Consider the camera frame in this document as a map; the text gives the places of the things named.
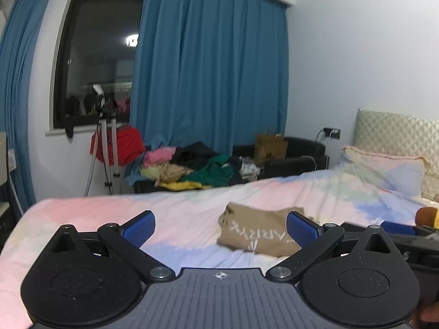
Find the right hand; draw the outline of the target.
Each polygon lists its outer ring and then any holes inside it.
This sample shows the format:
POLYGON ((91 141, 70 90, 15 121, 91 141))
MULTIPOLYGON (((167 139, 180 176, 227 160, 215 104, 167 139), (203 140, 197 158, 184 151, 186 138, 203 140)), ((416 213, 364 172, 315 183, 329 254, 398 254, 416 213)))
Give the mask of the right hand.
POLYGON ((418 308, 410 320, 412 328, 425 328, 428 323, 439 322, 439 303, 418 308))

